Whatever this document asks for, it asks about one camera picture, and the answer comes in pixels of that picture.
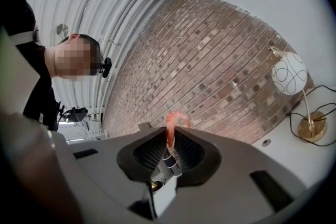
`white lampshade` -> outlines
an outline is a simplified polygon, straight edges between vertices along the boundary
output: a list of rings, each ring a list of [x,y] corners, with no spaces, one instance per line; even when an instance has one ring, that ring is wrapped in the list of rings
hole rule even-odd
[[[271,70],[272,79],[280,92],[293,95],[303,90],[307,82],[307,69],[300,56],[285,52]]]

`brick wall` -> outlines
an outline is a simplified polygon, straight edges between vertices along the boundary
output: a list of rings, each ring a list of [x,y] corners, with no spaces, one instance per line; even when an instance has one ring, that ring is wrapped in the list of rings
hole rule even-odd
[[[272,83],[269,46],[293,51],[270,26],[219,0],[166,0],[134,42],[104,116],[110,136],[164,126],[182,111],[192,127],[253,143],[301,97]],[[313,87],[309,77],[307,88]]]

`power cord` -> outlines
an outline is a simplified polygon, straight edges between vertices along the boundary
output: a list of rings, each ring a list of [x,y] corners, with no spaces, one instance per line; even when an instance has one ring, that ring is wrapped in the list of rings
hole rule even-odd
[[[312,91],[310,91],[308,94],[306,94],[306,96],[308,96],[309,94],[311,94],[314,90],[316,90],[316,89],[319,88],[319,87],[325,87],[325,88],[327,88],[327,89],[330,90],[330,91],[336,92],[336,90],[333,90],[333,89],[331,89],[331,88],[329,88],[329,87],[327,87],[327,86],[320,85],[320,86],[317,86],[316,88],[314,88],[314,89],[313,89]],[[308,120],[305,116],[303,116],[303,115],[301,115],[301,114],[299,114],[299,113],[296,113],[296,112],[292,112],[292,111],[293,111],[293,110],[294,110],[294,109],[301,103],[302,100],[303,100],[303,98],[302,98],[300,101],[298,101],[297,103],[295,103],[294,106],[293,106],[293,108],[291,109],[291,111],[288,112],[288,113],[286,114],[286,116],[289,116],[290,131],[292,132],[292,134],[293,134],[295,137],[297,137],[297,138],[299,138],[299,139],[301,139],[301,140],[303,140],[303,141],[305,141],[305,142],[307,142],[307,143],[310,143],[310,144],[313,144],[313,145],[315,145],[315,146],[319,146],[319,147],[330,146],[330,145],[336,143],[336,140],[334,140],[333,142],[331,142],[331,143],[329,143],[329,144],[326,144],[326,145],[319,145],[319,144],[316,144],[316,143],[311,142],[311,141],[309,141],[309,140],[306,140],[306,139],[304,139],[304,138],[301,138],[301,137],[299,137],[298,135],[296,135],[296,134],[293,132],[293,129],[292,129],[292,115],[299,115],[299,116],[303,117],[304,120]],[[327,106],[327,105],[331,105],[331,104],[333,104],[333,105],[336,106],[336,103],[328,103],[328,104],[325,104],[325,105],[322,105],[322,106],[318,107],[315,111],[318,111],[319,109],[324,108],[325,106]],[[336,108],[334,108],[333,110],[331,110],[331,111],[329,111],[328,113],[324,114],[323,116],[321,116],[321,117],[315,119],[314,121],[324,121],[324,120],[326,120],[325,116],[329,115],[330,113],[334,112],[335,110],[336,110]]]

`ear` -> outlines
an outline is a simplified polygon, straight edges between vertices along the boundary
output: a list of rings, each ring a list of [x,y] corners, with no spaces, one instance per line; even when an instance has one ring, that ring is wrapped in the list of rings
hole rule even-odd
[[[71,34],[69,36],[69,39],[68,40],[73,40],[73,39],[76,39],[76,38],[79,38],[79,34]]]

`table lamp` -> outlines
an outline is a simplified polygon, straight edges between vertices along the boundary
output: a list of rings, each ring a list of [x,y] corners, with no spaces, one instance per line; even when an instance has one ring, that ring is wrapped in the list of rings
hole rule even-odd
[[[293,52],[279,51],[275,47],[271,47],[270,50],[277,57],[281,57],[271,69],[272,80],[278,90],[287,95],[294,95],[299,91],[303,92],[307,116],[299,123],[298,136],[309,142],[321,139],[327,130],[327,119],[323,118],[324,114],[320,111],[309,112],[304,91],[308,78],[306,65],[301,57]]]

